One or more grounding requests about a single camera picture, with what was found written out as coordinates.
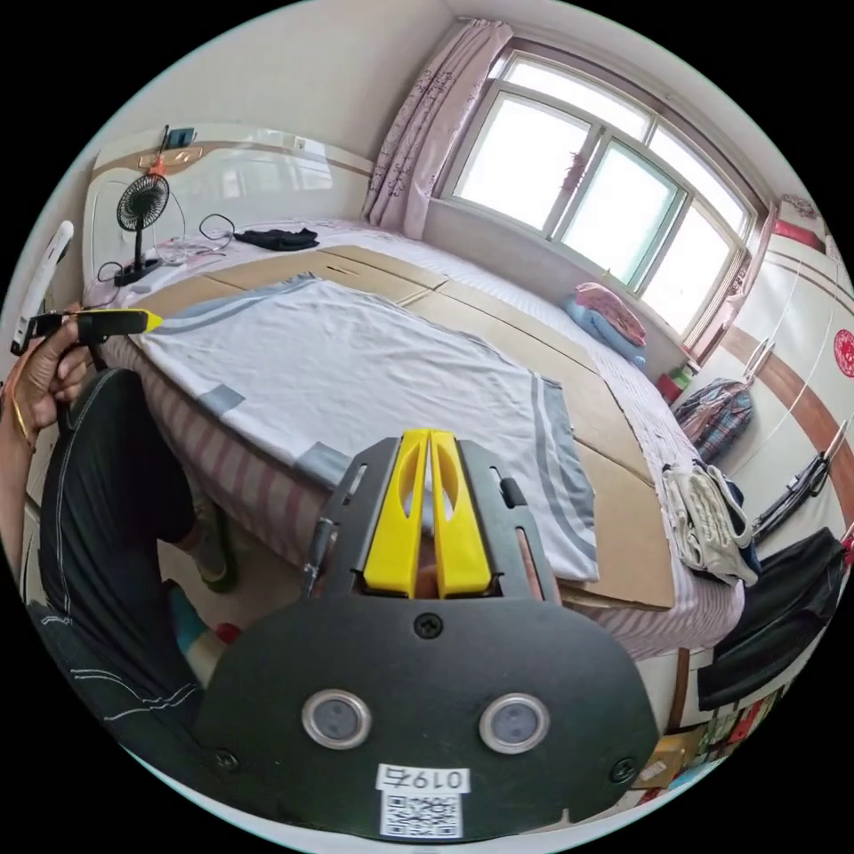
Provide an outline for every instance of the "white label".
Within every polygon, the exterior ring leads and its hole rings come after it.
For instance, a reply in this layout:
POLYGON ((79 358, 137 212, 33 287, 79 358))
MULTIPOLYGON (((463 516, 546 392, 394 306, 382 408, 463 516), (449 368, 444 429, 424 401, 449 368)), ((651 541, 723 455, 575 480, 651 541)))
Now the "white label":
POLYGON ((658 762, 654 762, 648 768, 645 768, 640 773, 640 781, 641 783, 646 783, 647 780, 651 780, 653 777, 657 777, 662 771, 667 771, 666 763, 658 760, 658 762))
POLYGON ((392 794, 468 794, 469 770, 380 765, 376 771, 376 787, 392 794))
POLYGON ((380 835, 392 839, 460 839, 459 794, 392 794, 383 791, 380 835))

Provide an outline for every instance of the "bed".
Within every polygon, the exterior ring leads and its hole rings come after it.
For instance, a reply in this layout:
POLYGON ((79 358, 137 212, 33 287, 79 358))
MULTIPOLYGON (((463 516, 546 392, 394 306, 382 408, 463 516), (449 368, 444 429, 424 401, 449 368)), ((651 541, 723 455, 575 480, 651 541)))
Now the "bed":
MULTIPOLYGON (((102 169, 101 178, 108 171, 102 169)), ((92 187, 90 195, 97 197, 92 187)), ((87 202, 87 213, 93 209, 87 202)), ((310 228, 318 233, 317 249, 271 257, 232 241, 218 254, 203 251, 182 266, 151 274, 144 280, 145 293, 117 293, 90 276, 85 301, 160 310, 166 305, 172 311, 235 288, 312 272, 491 342, 571 390, 567 404, 578 455, 596 493, 603 569, 598 583, 561 584, 565 602, 611 632, 635 659, 676 648, 708 648, 726 635, 741 614, 744 594, 740 586, 733 589, 694 576, 678 560, 660 503, 661 469, 664 463, 686 463, 694 452, 646 377, 561 309, 513 283, 434 247, 358 222, 352 205, 348 210, 340 199, 330 210, 343 210, 348 218, 252 221, 259 229, 310 228)), ((205 246, 204 240, 194 239, 205 246)), ((93 249, 93 262, 97 255, 93 249)), ((140 374, 164 435, 211 497, 274 552, 299 566, 326 488, 211 417, 137 342, 112 340, 105 356, 110 364, 140 374)))

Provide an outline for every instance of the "fan stand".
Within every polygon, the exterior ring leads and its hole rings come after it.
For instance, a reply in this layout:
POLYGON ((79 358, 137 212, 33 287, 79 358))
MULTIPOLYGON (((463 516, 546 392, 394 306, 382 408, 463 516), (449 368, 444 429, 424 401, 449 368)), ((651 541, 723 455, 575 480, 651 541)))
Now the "fan stand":
POLYGON ((120 273, 113 277, 113 284, 116 287, 127 287, 141 278, 153 273, 158 267, 163 266, 162 258, 143 258, 142 257, 142 229, 136 230, 136 242, 133 252, 134 261, 122 268, 120 273))

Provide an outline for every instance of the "striped bed sheet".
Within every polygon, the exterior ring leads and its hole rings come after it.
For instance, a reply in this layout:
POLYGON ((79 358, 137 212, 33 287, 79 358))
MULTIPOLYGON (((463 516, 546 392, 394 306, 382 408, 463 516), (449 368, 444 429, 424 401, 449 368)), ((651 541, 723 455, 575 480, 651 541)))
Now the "striped bed sheet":
MULTIPOLYGON (((432 246, 374 229, 361 222, 341 220, 254 223, 254 228, 310 228, 320 247, 362 246, 441 273, 509 303, 583 346, 623 409, 647 460, 659 501, 664 497, 662 467, 688 463, 696 451, 673 418, 655 387, 636 367, 576 326, 557 306, 475 264, 432 246)), ((268 254, 234 242, 225 257, 200 256, 157 287, 181 278, 247 263, 268 254)), ((96 283, 87 289, 87 304, 105 302, 115 294, 96 283)), ((128 307, 133 294, 121 294, 113 305, 128 307)), ((141 375, 149 406, 164 435, 190 474, 222 508, 259 537, 274 552, 300 565, 314 524, 326 500, 322 488, 304 480, 281 463, 263 455, 245 439, 228 431, 201 411, 167 380, 129 341, 110 340, 105 353, 110 364, 141 375)), ((668 611, 640 608, 581 608, 610 632, 636 660, 677 648, 707 649, 736 625, 744 607, 741 585, 693 575, 679 561, 669 519, 662 510, 671 547, 675 605, 668 611)))

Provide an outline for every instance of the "ceiling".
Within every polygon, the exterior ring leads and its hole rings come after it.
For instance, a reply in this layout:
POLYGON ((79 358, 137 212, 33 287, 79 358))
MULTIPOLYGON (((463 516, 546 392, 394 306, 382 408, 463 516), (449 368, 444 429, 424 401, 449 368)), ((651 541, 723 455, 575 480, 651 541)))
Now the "ceiling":
POLYGON ((600 15, 554 0, 445 0, 454 14, 503 20, 622 72, 671 103, 712 139, 763 195, 810 198, 765 132, 712 81, 645 36, 600 15))

